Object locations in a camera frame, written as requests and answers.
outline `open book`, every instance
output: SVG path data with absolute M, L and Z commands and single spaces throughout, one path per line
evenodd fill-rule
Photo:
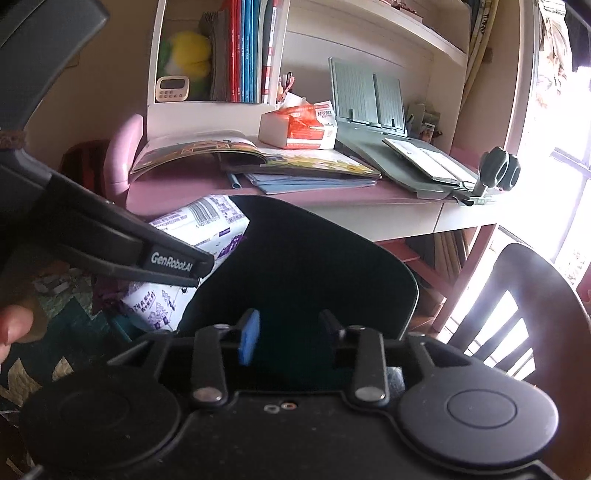
M 273 173 L 307 177 L 380 178 L 380 173 L 335 150 L 281 150 L 255 145 L 240 132 L 225 131 L 185 137 L 162 137 L 149 142 L 131 167 L 134 181 L 152 168 L 184 157 L 214 154 L 223 171 Z

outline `barcode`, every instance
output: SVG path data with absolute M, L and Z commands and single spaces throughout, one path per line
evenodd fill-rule
M 204 199 L 199 199 L 191 205 L 187 205 L 187 208 L 191 211 L 197 224 L 200 226 L 215 222 L 220 218 L 216 209 Z

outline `round black pad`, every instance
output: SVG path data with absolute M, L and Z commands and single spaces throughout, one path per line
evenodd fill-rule
M 481 364 L 433 369 L 402 396 L 398 418 L 420 449 L 477 468 L 531 460 L 558 426 L 545 393 Z
M 20 429 L 33 459 L 69 471 L 127 466 L 175 434 L 180 407 L 146 372 L 105 367 L 73 373 L 32 395 Z

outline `curtain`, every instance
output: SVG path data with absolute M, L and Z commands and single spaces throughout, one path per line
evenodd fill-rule
M 464 107 L 466 99 L 476 74 L 480 69 L 482 57 L 488 45 L 488 40 L 491 37 L 492 26 L 495 22 L 496 10 L 499 6 L 499 0 L 480 0 L 480 8 L 476 16 L 476 25 L 472 31 L 470 38 L 470 47 L 468 49 L 468 66 L 466 69 L 466 81 L 464 84 L 464 92 L 462 94 L 462 102 L 460 110 Z

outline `chair backrest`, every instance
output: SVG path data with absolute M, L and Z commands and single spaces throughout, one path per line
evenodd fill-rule
M 474 352 L 486 360 L 521 321 L 527 338 L 496 367 L 508 371 L 532 349 L 535 371 L 525 380 L 545 391 L 558 408 L 558 432 L 542 460 L 565 480 L 591 473 L 591 330 L 577 294 L 533 250 L 510 244 L 501 252 L 474 306 L 449 341 L 465 351 L 506 293 L 517 311 Z

